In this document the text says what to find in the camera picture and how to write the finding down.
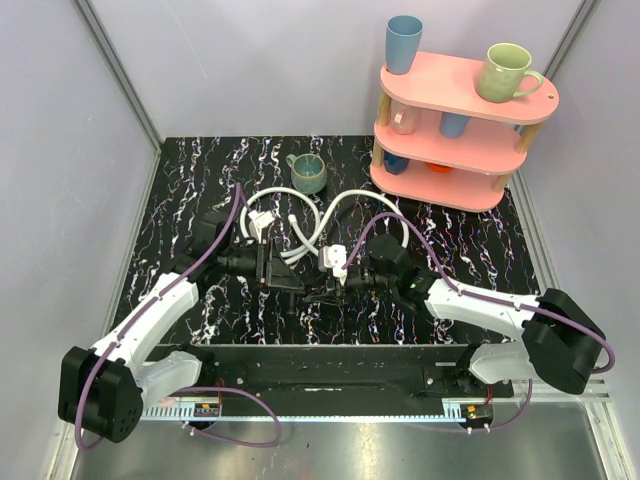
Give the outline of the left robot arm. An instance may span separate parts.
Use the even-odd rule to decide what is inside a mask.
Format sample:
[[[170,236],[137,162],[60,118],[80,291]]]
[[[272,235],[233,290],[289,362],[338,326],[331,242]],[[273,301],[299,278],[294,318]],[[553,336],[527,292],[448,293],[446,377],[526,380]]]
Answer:
[[[198,347],[178,346],[164,358],[146,362],[217,276],[252,276],[261,287],[303,292],[271,242],[254,238],[233,243],[232,224],[231,219],[203,222],[191,244],[125,320],[91,347],[74,346],[64,355],[57,413],[73,426],[80,449],[91,447],[83,439],[86,432],[98,441],[125,440],[147,408],[174,394],[231,392],[218,379],[214,354]]]

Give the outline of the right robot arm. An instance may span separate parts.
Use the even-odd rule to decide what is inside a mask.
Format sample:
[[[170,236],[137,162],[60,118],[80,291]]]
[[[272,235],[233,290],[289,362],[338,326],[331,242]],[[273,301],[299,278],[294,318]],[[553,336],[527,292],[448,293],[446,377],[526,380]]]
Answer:
[[[309,300],[344,305],[357,291],[386,292],[407,316],[460,321],[507,337],[467,350],[453,374],[466,396],[511,380],[541,380],[571,395],[585,391],[605,336],[564,291],[517,295],[448,280],[414,263],[390,235],[370,240],[366,252],[369,263],[360,268],[346,263],[342,245],[318,249],[318,268],[331,278]]]

